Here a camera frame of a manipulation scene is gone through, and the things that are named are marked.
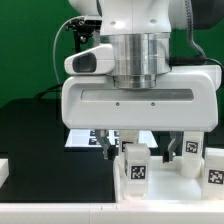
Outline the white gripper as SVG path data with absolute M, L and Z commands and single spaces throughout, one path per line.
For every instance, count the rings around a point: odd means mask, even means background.
M 218 124 L 217 65 L 174 67 L 159 75 L 153 88 L 119 89 L 110 75 L 113 48 L 101 44 L 66 58 L 64 68 L 69 78 L 62 88 L 62 120 L 70 129 L 99 129 L 95 137 L 107 160 L 117 156 L 108 130 L 172 131 L 163 152 L 169 163 L 182 142 L 178 131 L 209 132 Z

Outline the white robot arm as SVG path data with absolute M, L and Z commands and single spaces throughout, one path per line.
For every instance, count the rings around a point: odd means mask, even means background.
M 218 123 L 216 91 L 222 66 L 199 51 L 169 53 L 173 29 L 193 33 L 224 19 L 224 0 L 69 0 L 72 21 L 94 47 L 64 61 L 62 119 L 93 129 L 112 159 L 110 130 L 210 132 Z

